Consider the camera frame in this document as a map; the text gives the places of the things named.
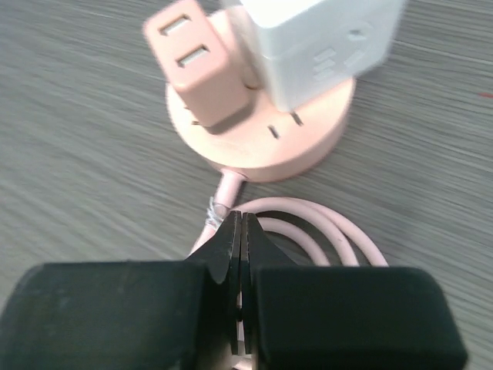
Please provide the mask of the pink dual USB adapter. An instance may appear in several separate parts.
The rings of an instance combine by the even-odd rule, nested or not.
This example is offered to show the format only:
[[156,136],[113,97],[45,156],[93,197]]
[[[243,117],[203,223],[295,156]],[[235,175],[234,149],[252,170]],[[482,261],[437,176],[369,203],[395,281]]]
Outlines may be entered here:
[[216,126],[250,107],[251,95],[198,2],[166,6],[146,20],[143,34],[169,84],[201,126]]

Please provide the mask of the white cube adapter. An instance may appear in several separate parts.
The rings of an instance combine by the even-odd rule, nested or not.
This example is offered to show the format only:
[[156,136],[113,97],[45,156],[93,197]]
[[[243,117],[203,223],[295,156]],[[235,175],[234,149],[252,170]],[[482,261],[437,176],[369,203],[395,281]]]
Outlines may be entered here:
[[248,64],[270,100],[291,112],[383,64],[401,0],[223,1]]

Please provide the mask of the pink round socket base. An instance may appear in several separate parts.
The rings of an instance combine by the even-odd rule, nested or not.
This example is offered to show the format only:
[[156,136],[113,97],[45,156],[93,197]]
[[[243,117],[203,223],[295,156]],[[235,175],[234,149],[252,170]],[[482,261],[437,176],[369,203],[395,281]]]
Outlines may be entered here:
[[356,254],[361,252],[371,265],[386,266],[384,255],[358,226],[318,203],[292,197],[265,197],[241,205],[236,203],[240,188],[246,182],[271,183],[295,177],[329,154],[346,128],[355,78],[344,80],[291,113],[282,113],[251,76],[225,12],[218,11],[207,18],[226,45],[251,95],[251,102],[245,111],[206,128],[198,123],[167,82],[166,105],[176,132],[190,149],[221,174],[194,249],[199,250],[209,242],[229,213],[238,210],[259,214],[260,226],[265,231],[288,237],[306,251],[316,265],[328,266],[327,255],[309,234],[284,220],[270,217],[270,212],[280,211],[315,226],[333,244],[344,265],[356,266]]

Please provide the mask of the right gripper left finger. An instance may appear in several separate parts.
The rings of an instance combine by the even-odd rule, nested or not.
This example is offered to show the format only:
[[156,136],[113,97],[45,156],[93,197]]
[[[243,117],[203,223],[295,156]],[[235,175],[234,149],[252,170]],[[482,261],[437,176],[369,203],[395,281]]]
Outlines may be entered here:
[[1,314],[3,369],[229,369],[239,212],[182,261],[44,263]]

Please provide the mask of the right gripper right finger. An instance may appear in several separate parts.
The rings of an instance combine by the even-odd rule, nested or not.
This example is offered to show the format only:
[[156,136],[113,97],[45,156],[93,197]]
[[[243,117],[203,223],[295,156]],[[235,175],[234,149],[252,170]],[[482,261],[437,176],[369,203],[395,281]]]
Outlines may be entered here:
[[243,333],[257,369],[463,369],[444,292],[414,267],[294,263],[244,214]]

